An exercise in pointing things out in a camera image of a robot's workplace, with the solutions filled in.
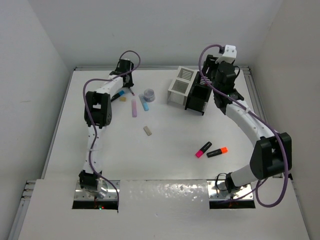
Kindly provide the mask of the blue and black highlighter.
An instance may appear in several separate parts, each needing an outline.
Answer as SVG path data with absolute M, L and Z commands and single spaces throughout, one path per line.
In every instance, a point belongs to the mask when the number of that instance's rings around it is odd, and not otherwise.
M 123 90 L 119 91 L 118 93 L 116 93 L 112 98 L 111 98 L 111 102 L 115 101 L 116 99 L 118 99 L 119 97 L 121 97 L 125 92 Z

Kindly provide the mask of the pastel pink highlighter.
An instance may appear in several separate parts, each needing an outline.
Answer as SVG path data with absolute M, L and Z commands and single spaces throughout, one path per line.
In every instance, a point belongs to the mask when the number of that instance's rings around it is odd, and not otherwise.
M 131 100 L 131 113 L 133 118 L 136 118 L 138 116 L 137 101 L 135 99 Z

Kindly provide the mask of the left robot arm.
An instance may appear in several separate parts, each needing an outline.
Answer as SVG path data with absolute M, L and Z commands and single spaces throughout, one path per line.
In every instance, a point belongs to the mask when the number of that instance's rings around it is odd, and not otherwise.
M 102 160 L 99 151 L 102 148 L 100 138 L 112 121 L 112 99 L 122 88 L 133 84 L 134 63 L 129 59 L 120 59 L 114 71 L 107 79 L 88 80 L 82 89 L 84 100 L 84 120 L 88 127 L 86 158 L 79 183 L 82 189 L 98 191 L 98 182 L 102 177 Z

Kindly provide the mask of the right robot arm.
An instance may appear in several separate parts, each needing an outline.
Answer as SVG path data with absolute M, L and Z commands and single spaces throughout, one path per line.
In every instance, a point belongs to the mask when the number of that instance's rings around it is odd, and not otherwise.
M 253 145 L 249 164 L 226 175 L 224 186 L 235 192 L 242 186 L 264 180 L 292 169 L 292 139 L 286 132 L 271 131 L 256 118 L 244 97 L 236 90 L 237 74 L 232 63 L 216 62 L 217 57 L 207 55 L 202 73 L 215 88 L 214 103 L 221 112 L 233 120 Z

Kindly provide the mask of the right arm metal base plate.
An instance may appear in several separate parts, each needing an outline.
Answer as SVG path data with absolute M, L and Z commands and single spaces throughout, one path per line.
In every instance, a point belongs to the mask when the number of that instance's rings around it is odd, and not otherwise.
M 207 192 L 210 201 L 228 201 L 228 200 L 253 200 L 251 185 L 241 186 L 240 189 L 229 193 L 225 188 L 224 180 L 207 180 Z

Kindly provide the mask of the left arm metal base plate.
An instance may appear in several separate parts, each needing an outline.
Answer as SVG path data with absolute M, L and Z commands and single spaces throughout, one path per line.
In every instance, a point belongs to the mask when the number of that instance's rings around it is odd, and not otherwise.
M 84 187 L 81 188 L 80 181 L 78 180 L 75 187 L 75 192 L 73 196 L 74 201 L 117 201 L 118 196 L 117 192 L 120 192 L 120 181 L 112 180 L 111 181 L 117 188 L 115 188 L 105 180 L 99 180 L 97 185 L 97 190 L 88 190 Z

